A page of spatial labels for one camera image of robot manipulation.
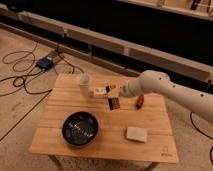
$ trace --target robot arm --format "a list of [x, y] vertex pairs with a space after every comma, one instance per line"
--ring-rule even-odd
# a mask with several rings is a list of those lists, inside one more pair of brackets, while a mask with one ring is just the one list
[[127, 98], [147, 93], [167, 96], [213, 124], [213, 95], [175, 84], [165, 73], [148, 70], [120, 88]]

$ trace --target wooden table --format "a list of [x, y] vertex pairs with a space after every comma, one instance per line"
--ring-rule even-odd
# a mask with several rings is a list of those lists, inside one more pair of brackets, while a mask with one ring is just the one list
[[[145, 95], [144, 106], [136, 110], [136, 98], [120, 98], [121, 108], [110, 111], [106, 99], [85, 98], [75, 82], [76, 75], [62, 74], [48, 99], [38, 124], [30, 152], [46, 154], [60, 167], [54, 155], [177, 163], [178, 156], [165, 102], [157, 94]], [[121, 76], [92, 75], [93, 87], [108, 84], [123, 85], [133, 79]], [[76, 149], [62, 137], [62, 126], [68, 116], [77, 111], [92, 113], [99, 123], [99, 132], [88, 146]], [[124, 138], [128, 126], [147, 128], [148, 142], [139, 143]]]

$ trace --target paper cup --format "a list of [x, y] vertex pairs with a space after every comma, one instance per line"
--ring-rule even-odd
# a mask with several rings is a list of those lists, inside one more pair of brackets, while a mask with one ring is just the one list
[[78, 74], [76, 77], [76, 83], [84, 96], [90, 96], [90, 81], [90, 75], [86, 73]]

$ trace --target bowl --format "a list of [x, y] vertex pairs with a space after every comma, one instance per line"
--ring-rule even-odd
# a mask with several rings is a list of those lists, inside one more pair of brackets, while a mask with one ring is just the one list
[[72, 146], [82, 147], [89, 144], [98, 132], [96, 118], [88, 112], [76, 112], [64, 122], [62, 134]]

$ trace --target sponge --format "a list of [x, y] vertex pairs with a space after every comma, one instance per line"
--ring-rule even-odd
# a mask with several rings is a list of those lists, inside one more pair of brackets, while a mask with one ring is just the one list
[[139, 127], [128, 127], [126, 131], [126, 139], [147, 142], [147, 129]]

